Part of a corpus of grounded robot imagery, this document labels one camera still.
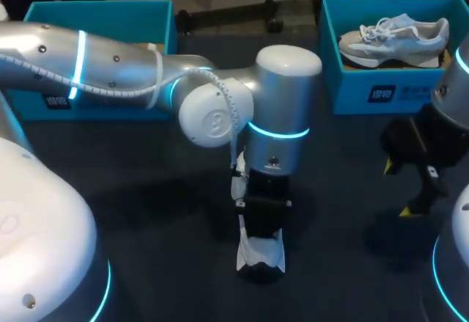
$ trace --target black table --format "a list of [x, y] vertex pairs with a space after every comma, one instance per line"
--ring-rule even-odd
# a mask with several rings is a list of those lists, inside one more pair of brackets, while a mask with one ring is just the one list
[[[187, 37], [180, 53], [244, 67], [276, 43], [312, 48], [314, 38]], [[93, 210], [125, 303], [138, 311], [123, 320], [423, 322], [419, 272], [469, 181], [468, 163], [447, 172], [451, 196], [431, 216], [399, 220], [420, 184], [411, 167], [382, 176], [378, 136], [389, 119], [334, 117], [318, 91], [292, 179], [287, 275], [274, 285], [235, 273], [239, 228], [226, 147], [192, 145], [175, 121], [24, 128], [37, 155]]]

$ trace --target robotic arm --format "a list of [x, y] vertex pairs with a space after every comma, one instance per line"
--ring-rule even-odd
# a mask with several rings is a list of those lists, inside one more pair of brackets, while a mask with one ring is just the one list
[[[409, 201], [401, 216], [428, 214], [438, 197], [448, 194], [443, 173], [469, 150], [468, 87], [466, 37], [431, 91], [431, 103], [413, 117], [392, 121], [384, 130], [381, 141], [389, 155], [385, 174], [396, 174], [402, 165], [413, 164], [423, 182], [420, 194]], [[469, 321], [469, 186], [436, 240], [423, 277], [421, 303], [427, 321]]]
[[[191, 142], [231, 144], [232, 198], [240, 221], [236, 267], [252, 279], [285, 272], [289, 176], [309, 132], [321, 69], [315, 54], [288, 45], [263, 48], [251, 67], [217, 70], [202, 56], [161, 55], [83, 31], [40, 23], [0, 26], [4, 86], [66, 96], [73, 106], [90, 100], [162, 109], [177, 116]], [[0, 315], [5, 321], [95, 322], [110, 294], [111, 269], [92, 214], [76, 191], [34, 157], [1, 95], [0, 107], [0, 179], [8, 184], [0, 198], [7, 204], [0, 207], [0, 238], [7, 234], [0, 241]], [[238, 154], [237, 135], [247, 125], [248, 141]], [[31, 240], [35, 246], [18, 244]], [[61, 255], [70, 247], [73, 254]], [[38, 262], [34, 270], [25, 267], [29, 275], [13, 279], [18, 264], [31, 260]], [[57, 276], [66, 284], [45, 283]]]

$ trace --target shoe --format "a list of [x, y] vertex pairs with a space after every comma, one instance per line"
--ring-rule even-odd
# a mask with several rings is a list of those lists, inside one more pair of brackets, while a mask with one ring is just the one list
[[360, 67], [376, 68], [389, 60], [413, 67], [440, 67], [448, 39], [449, 22], [445, 18], [421, 23], [402, 14], [344, 34], [339, 38], [339, 50], [345, 60]]

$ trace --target white spiral cable wrap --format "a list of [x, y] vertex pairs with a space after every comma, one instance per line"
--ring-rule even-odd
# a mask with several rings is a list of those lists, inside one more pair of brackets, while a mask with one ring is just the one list
[[182, 78], [184, 76], [196, 75], [196, 76], [205, 77], [208, 80], [210, 80], [212, 84], [217, 86], [217, 88], [221, 91], [221, 93], [223, 94], [225, 98], [226, 104], [229, 108], [229, 115], [232, 121], [232, 138], [230, 141], [231, 166], [235, 167], [237, 163], [236, 149], [237, 149], [237, 134], [238, 134], [238, 128], [239, 128], [239, 118], [238, 118], [236, 104], [233, 101], [233, 97], [229, 93], [229, 89], [226, 87], [225, 83], [223, 83], [223, 81], [211, 71], [200, 69], [198, 67], [189, 68], [170, 78], [166, 78], [165, 80], [162, 80], [163, 65], [162, 65], [161, 54], [157, 50], [155, 50], [154, 52], [157, 57], [156, 59], [156, 63], [157, 63], [156, 82], [157, 84], [152, 85], [150, 87], [145, 87], [143, 89], [138, 89], [135, 91], [119, 91], [115, 89], [103, 89], [100, 87], [94, 87], [94, 86], [87, 85], [87, 84], [76, 83], [76, 82], [73, 82], [69, 78], [65, 78], [64, 76], [60, 76], [58, 74], [52, 73], [51, 71], [42, 69], [41, 67], [24, 62], [20, 59], [13, 58], [11, 56], [7, 56], [5, 54], [0, 54], [0, 59], [9, 63], [13, 63], [15, 65], [18, 65], [26, 70], [30, 70], [31, 72], [33, 72], [33, 74], [37, 74], [39, 76], [56, 81], [67, 87], [76, 87], [77, 89], [81, 91], [92, 93], [94, 95], [101, 95], [104, 97], [113, 97], [113, 98], [137, 98], [137, 97], [153, 92], [152, 100], [150, 101], [147, 108], [149, 107], [152, 108], [155, 105], [160, 88], [162, 86], [166, 86], [167, 84], [170, 84], [173, 81], [176, 81], [177, 79]]

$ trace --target blue cardboard box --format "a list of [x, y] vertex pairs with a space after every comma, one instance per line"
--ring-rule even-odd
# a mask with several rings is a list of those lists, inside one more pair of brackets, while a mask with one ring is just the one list
[[[126, 43], [164, 44], [165, 54], [177, 52], [177, 30], [171, 1], [54, 1], [37, 2], [25, 21], [83, 30]], [[157, 109], [104, 106], [69, 100], [70, 109], [50, 109], [38, 92], [7, 90], [18, 117], [30, 120], [166, 120]]]
[[[403, 13], [417, 21], [448, 19], [449, 58], [469, 34], [469, 8], [464, 0], [322, 1], [320, 58], [334, 114], [414, 113], [430, 101], [430, 90], [442, 76], [442, 68], [347, 70], [342, 64], [337, 46], [340, 36]], [[373, 98], [377, 94], [385, 98]]]

